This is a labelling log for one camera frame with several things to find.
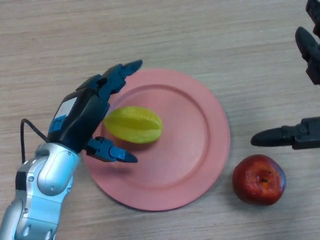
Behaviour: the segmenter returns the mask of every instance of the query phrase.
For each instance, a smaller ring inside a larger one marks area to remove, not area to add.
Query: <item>wood grain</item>
[[[56,240],[316,240],[319,150],[257,148],[253,134],[316,117],[320,89],[307,77],[295,31],[313,23],[306,0],[0,0],[0,217],[14,197],[20,120],[43,132],[65,95],[93,74],[138,58],[204,83],[229,119],[231,149],[215,186],[194,203],[144,213],[102,193],[82,163]],[[30,158],[41,140],[26,130]],[[267,208],[241,203],[234,167],[267,154],[287,187]]]

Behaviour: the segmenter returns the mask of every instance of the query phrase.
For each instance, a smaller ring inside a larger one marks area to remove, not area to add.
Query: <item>apple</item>
[[[283,195],[286,176],[272,158],[255,154],[235,167],[232,186],[235,195],[243,202],[268,206],[275,204]]]

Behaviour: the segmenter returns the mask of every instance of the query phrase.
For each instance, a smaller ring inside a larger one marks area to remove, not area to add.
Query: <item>white label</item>
[[[56,119],[56,118],[59,118],[63,115],[68,116],[69,113],[71,112],[71,109],[74,106],[76,100],[77,100],[77,98],[74,97],[74,98],[71,98],[68,101],[65,101],[64,103],[62,103],[54,118]]]

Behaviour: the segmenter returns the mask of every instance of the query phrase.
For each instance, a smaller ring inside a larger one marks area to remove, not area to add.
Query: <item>robotic arm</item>
[[[308,0],[306,12],[314,23],[313,33],[320,38],[320,2]],[[307,63],[306,73],[314,85],[320,85],[320,45],[303,27],[295,32],[295,42]],[[296,126],[264,130],[251,138],[258,147],[292,146],[294,150],[320,148],[320,117],[304,118]]]
[[[82,150],[104,162],[137,163],[134,155],[112,141],[92,136],[109,109],[110,96],[124,87],[126,77],[139,70],[142,63],[137,60],[115,65],[67,95],[47,137],[42,136],[46,143],[39,145],[28,161],[21,131],[22,165],[15,177],[15,198],[0,226],[0,240],[55,240],[62,204],[71,192]]]

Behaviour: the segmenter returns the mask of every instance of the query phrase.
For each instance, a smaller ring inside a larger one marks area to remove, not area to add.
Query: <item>pink plate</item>
[[[133,144],[104,136],[138,158],[138,163],[84,161],[97,185],[112,199],[145,211],[182,207],[203,195],[220,176],[229,155],[230,130],[217,98],[194,78],[166,69],[140,70],[110,99],[119,107],[152,109],[163,123],[151,144]]]

